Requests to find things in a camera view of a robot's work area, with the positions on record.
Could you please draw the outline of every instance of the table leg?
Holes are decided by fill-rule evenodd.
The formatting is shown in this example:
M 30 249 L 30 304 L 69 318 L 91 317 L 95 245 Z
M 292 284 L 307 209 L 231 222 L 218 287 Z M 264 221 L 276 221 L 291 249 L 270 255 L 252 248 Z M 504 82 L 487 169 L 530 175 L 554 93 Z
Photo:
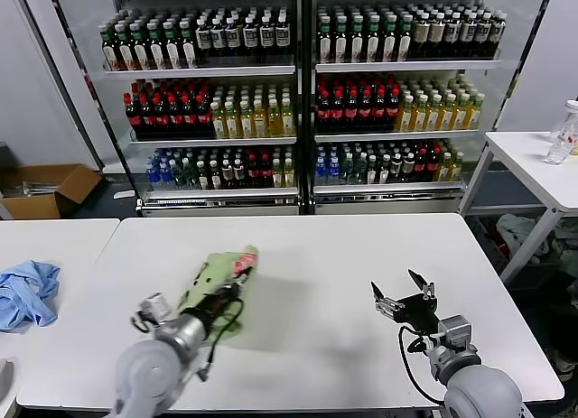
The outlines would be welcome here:
M 470 210 L 471 203 L 473 202 L 473 198 L 478 192 L 480 188 L 481 180 L 484 177 L 484 174 L 489 168 L 492 160 L 494 159 L 494 153 L 491 152 L 489 149 L 488 144 L 485 145 L 483 152 L 481 153 L 480 160 L 478 161 L 478 165 L 471 176 L 470 184 L 468 185 L 468 189 L 466 193 L 463 194 L 463 198 L 460 201 L 460 206 L 458 207 L 458 213 L 462 215 L 464 218 L 468 214 L 468 210 Z
M 505 285 L 510 284 L 516 278 L 520 269 L 532 258 L 540 244 L 545 241 L 548 234 L 556 227 L 558 220 L 563 216 L 564 213 L 558 209 L 549 208 L 544 212 L 542 218 L 500 274 L 499 278 Z

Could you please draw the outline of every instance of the blue cloth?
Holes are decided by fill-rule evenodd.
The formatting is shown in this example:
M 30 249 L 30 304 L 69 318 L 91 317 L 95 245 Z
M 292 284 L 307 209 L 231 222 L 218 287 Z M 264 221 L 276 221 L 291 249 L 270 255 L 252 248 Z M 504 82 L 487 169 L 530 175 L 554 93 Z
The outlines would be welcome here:
M 24 318 L 39 326 L 56 320 L 42 299 L 58 292 L 61 269 L 29 260 L 0 272 L 0 330 L 12 330 Z

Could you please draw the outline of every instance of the wire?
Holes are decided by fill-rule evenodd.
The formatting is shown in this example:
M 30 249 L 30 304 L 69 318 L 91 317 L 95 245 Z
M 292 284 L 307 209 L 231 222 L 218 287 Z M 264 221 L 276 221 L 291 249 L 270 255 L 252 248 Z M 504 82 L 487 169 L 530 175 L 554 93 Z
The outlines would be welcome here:
M 420 336 L 417 332 L 415 332 L 414 330 L 410 330 L 407 326 L 402 326 L 399 329 L 399 332 L 397 333 L 397 339 L 399 340 L 399 351 L 401 353 L 401 358 L 404 361 L 404 367 L 406 368 L 406 373 L 409 376 L 409 380 L 412 381 L 412 384 L 414 384 L 415 389 L 419 392 L 419 394 L 423 395 L 426 399 L 428 399 L 430 402 L 438 404 L 440 406 L 443 406 L 443 401 L 441 400 L 436 400 L 435 398 L 431 397 L 429 394 L 427 394 L 420 385 L 417 384 L 417 381 L 415 381 L 414 375 L 412 374 L 412 370 L 409 367 L 409 364 L 407 363 L 407 357 L 406 357 L 406 351 L 404 350 L 404 330 L 411 332 L 414 335 Z

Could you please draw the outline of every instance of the green cloth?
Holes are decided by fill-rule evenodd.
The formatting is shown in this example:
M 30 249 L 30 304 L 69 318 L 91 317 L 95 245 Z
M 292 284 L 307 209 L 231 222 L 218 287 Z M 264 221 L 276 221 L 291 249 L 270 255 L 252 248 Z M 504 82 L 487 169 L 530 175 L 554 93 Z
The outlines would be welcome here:
M 185 292 L 179 303 L 177 312 L 181 313 L 187 308 L 196 306 L 207 293 L 211 293 L 224 284 L 233 275 L 235 262 L 245 253 L 258 255 L 258 250 L 251 245 L 245 247 L 243 253 L 212 253 L 207 257 L 207 261 L 200 269 L 197 278 L 192 283 L 192 287 Z M 253 266 L 249 278 L 243 285 L 240 298 L 244 301 L 247 295 L 247 287 L 252 283 L 252 278 L 256 275 L 258 259 Z M 240 303 L 232 302 L 225 313 L 215 320 L 210 332 L 210 339 L 214 339 L 217 334 L 227 325 L 227 323 L 237 314 Z M 221 339 L 226 339 L 236 335 L 243 325 L 243 314 L 233 323 L 227 332 L 223 332 Z

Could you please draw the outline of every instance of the white table surface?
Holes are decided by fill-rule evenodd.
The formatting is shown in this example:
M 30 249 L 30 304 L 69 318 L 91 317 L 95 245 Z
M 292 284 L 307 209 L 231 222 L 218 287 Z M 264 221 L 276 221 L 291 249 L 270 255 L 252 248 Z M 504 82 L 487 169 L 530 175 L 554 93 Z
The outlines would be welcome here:
M 393 298 L 436 283 L 441 318 L 463 314 L 483 362 L 509 373 L 525 401 L 564 390 L 530 329 L 456 214 L 124 220 L 25 378 L 18 403 L 103 410 L 115 402 L 118 356 L 138 340 L 129 317 L 146 296 L 171 304 L 211 252 L 260 250 L 244 329 L 219 345 L 205 384 L 193 378 L 177 411 L 326 411 L 431 405 L 412 387 L 399 325 L 375 311 L 369 282 Z M 423 355 L 410 365 L 426 391 L 444 388 Z
M 487 132 L 491 151 L 546 206 L 578 213 L 578 157 L 561 165 L 544 161 L 552 139 L 547 132 Z
M 65 301 L 87 276 L 119 222 L 118 219 L 0 221 L 0 271 L 31 259 L 59 266 L 60 287 L 52 302 L 60 316 L 65 311 Z M 14 412 L 18 386 L 32 357 L 50 358 L 52 351 L 42 342 L 45 334 L 59 323 L 57 319 L 41 328 L 29 322 L 16 332 L 0 332 L 0 358 L 8 358 L 14 366 L 10 391 L 0 398 L 0 418 Z

